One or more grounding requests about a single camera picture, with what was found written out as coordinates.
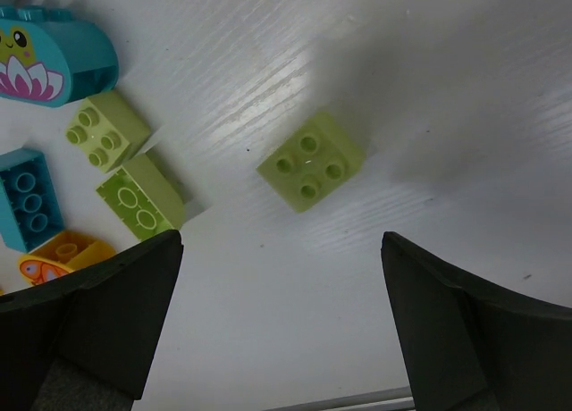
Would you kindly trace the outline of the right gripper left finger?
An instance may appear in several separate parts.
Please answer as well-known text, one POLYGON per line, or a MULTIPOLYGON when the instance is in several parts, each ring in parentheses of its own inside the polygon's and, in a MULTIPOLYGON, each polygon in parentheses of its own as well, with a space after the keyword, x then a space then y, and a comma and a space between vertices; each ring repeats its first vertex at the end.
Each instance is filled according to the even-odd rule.
POLYGON ((181 268, 177 230, 1 297, 3 410, 130 410, 181 268))

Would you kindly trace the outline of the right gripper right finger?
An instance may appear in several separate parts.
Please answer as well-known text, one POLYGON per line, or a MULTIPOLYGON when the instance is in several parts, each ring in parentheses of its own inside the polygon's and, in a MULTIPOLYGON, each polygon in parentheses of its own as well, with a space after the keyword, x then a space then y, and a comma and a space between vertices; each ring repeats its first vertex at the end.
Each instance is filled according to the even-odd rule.
POLYGON ((383 275, 418 410, 569 410, 571 310, 441 260, 396 232, 383 275))

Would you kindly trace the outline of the lime green lego brick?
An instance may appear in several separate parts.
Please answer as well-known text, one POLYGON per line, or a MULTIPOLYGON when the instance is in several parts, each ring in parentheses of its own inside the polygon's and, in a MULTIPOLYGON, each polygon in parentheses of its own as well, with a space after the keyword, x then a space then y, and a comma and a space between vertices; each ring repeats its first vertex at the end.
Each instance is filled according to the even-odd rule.
POLYGON ((325 111, 309 117, 257 172, 297 213, 303 213, 352 178, 366 152, 325 111))
POLYGON ((146 154, 123 164, 97 187, 97 194, 140 241, 178 230, 185 221, 181 197, 146 154))
POLYGON ((131 159, 150 136, 150 127, 116 90, 85 98, 65 131, 68 142, 101 172, 131 159))

